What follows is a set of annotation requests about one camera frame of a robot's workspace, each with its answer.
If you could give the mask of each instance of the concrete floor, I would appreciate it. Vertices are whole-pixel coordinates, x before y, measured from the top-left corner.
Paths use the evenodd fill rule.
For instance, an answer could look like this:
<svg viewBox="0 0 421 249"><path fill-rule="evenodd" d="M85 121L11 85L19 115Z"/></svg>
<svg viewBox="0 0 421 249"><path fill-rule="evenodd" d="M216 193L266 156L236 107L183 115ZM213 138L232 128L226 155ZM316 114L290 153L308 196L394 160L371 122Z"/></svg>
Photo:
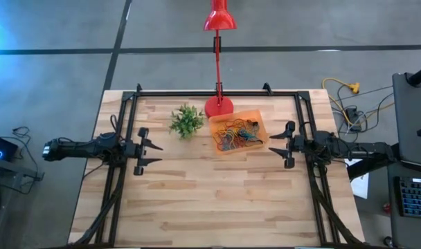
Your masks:
<svg viewBox="0 0 421 249"><path fill-rule="evenodd" d="M125 0L0 0L0 49L113 48ZM421 44L420 0L230 0L237 30L222 32L223 46L336 46ZM122 48L209 47L202 31L208 1L135 0ZM30 150L44 180L16 196L0 248L43 248L66 243L85 160L41 159L43 144L59 136L88 140L111 55L0 55L0 136L26 125ZM421 68L421 50L224 53L226 89L318 89L324 77L360 82L361 92L391 85L393 73ZM111 89L209 89L214 57L201 54L120 55ZM338 85L329 85L335 94ZM351 98L361 110L392 90ZM359 141L397 142L393 108ZM33 167L29 158L17 162ZM391 233L381 206L386 170L370 175L368 200L357 199L366 240Z"/></svg>

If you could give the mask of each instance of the red desk lamp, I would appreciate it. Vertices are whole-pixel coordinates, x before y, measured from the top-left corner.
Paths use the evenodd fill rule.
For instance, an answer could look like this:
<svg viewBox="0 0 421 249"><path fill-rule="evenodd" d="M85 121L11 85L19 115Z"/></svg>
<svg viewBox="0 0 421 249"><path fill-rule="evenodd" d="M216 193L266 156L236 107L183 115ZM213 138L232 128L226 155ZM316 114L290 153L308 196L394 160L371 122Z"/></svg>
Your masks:
<svg viewBox="0 0 421 249"><path fill-rule="evenodd" d="M211 97L204 106L206 116L218 116L233 113L232 101L223 96L222 83L220 81L220 52L221 37L219 30L236 29L237 24L232 15L227 11L227 0L212 0L211 12L204 23L204 30L215 30L214 53L217 62L217 95Z"/></svg>

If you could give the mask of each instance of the black device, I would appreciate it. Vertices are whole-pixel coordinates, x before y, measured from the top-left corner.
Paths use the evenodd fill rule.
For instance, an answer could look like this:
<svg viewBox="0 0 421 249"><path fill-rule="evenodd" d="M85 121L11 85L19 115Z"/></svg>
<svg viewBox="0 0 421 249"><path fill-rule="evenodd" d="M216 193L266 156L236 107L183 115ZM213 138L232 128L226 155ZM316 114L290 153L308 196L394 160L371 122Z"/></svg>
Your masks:
<svg viewBox="0 0 421 249"><path fill-rule="evenodd" d="M289 121L283 133L270 137L287 139L286 149L269 148L285 159L287 169L294 167L293 151L310 155L317 166L329 165L335 158L363 159L360 163L348 167L350 179L396 161L392 147L385 142L345 142L328 131L315 131L314 138L310 140L303 135L293 136L295 126L294 121Z"/></svg>
<svg viewBox="0 0 421 249"><path fill-rule="evenodd" d="M421 178L395 177L401 216L421 218Z"/></svg>
<svg viewBox="0 0 421 249"><path fill-rule="evenodd" d="M401 161L421 168L421 70L392 76Z"/></svg>
<svg viewBox="0 0 421 249"><path fill-rule="evenodd" d="M353 132L360 132L361 131L361 124L357 122L357 120L360 118L360 115L358 115L357 108L347 108L344 110L346 112L346 116L348 117L349 121L353 123L354 125L351 126L350 130Z"/></svg>
<svg viewBox="0 0 421 249"><path fill-rule="evenodd" d="M0 138L0 160L12 161L18 146Z"/></svg>
<svg viewBox="0 0 421 249"><path fill-rule="evenodd" d="M398 248L421 249L421 217L416 218L415 216L403 214L404 206L400 205L401 201L403 201L403 196L400 191L402 189L402 186L400 185L400 179L406 179L407 181L412 181L413 179L421 179L421 172L418 170L409 169L401 162L393 163L388 166L388 188L391 201L391 228L393 245L397 246ZM414 185L413 188L412 185L406 186L410 188L410 192L412 192L412 190L417 190L416 187L419 187L419 185Z"/></svg>

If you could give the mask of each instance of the keyboard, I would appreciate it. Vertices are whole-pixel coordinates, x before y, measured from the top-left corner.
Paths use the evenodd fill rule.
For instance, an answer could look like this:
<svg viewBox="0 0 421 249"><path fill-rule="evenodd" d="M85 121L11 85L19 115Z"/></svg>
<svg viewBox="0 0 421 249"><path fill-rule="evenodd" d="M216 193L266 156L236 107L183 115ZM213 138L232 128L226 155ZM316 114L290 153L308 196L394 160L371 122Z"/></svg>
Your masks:
<svg viewBox="0 0 421 249"><path fill-rule="evenodd" d="M421 179L395 177L400 215L421 218Z"/></svg>

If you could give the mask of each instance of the potted plant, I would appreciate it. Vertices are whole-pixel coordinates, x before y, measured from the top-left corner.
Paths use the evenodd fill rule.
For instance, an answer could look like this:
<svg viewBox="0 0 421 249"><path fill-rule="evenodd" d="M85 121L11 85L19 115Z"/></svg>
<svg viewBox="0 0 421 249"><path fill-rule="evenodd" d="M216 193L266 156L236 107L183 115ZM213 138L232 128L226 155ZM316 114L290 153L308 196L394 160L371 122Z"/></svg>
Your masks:
<svg viewBox="0 0 421 249"><path fill-rule="evenodd" d="M198 129L203 127L203 111L197 112L194 106L188 107L186 104L180 106L179 113L172 112L172 124L169 126L170 132L176 131L181 139L190 139Z"/></svg>

